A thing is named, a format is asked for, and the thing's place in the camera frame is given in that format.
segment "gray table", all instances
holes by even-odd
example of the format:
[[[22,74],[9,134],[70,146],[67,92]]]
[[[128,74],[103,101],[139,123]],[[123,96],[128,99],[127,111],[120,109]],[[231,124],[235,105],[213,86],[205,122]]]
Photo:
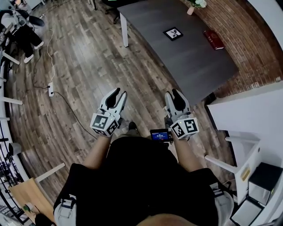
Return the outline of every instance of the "gray table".
[[[124,46],[127,21],[148,42],[191,105],[199,103],[237,71],[225,49],[214,50],[203,32],[209,27],[187,14],[180,0],[146,0],[119,7]],[[176,27],[184,36],[171,41],[164,31]]]

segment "shoe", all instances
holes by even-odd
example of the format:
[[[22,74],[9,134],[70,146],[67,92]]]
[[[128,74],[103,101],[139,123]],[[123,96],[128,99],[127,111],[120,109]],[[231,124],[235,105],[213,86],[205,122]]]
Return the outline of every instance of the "shoe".
[[[23,61],[24,63],[28,63],[32,58],[34,57],[34,55],[32,54],[30,57],[26,57]]]
[[[35,46],[34,49],[38,49],[39,47],[43,46],[44,42],[42,41],[38,46]]]
[[[130,124],[129,124],[129,130],[131,130],[131,129],[138,130],[137,125],[134,122],[130,122]]]

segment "light wood tabletop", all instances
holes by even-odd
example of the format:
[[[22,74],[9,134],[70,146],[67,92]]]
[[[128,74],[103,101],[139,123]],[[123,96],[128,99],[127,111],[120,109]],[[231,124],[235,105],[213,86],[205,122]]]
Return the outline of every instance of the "light wood tabletop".
[[[32,210],[38,209],[40,213],[43,213],[52,222],[55,222],[53,215],[53,206],[44,196],[34,178],[11,187],[10,191],[22,209],[25,204],[31,203],[33,206],[35,206],[35,208],[33,208]],[[35,223],[35,214],[26,210],[24,210],[24,212],[31,219],[31,221]]]

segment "electrical outlet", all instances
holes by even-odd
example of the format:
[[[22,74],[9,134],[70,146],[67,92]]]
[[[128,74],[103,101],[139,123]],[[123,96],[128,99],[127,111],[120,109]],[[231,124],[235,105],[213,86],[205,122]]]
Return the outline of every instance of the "electrical outlet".
[[[54,96],[54,93],[53,93],[53,83],[49,83],[48,86],[49,86],[49,89],[48,89],[49,96],[53,97]]]

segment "black t-shirt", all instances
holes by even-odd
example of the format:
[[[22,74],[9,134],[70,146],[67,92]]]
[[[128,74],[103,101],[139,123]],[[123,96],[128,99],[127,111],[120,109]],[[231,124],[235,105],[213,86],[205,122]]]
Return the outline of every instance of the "black t-shirt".
[[[185,171],[161,143],[142,137],[115,140],[99,170],[72,164],[58,196],[76,196],[76,225],[135,226],[168,213],[198,225],[216,226],[218,215],[210,169]]]

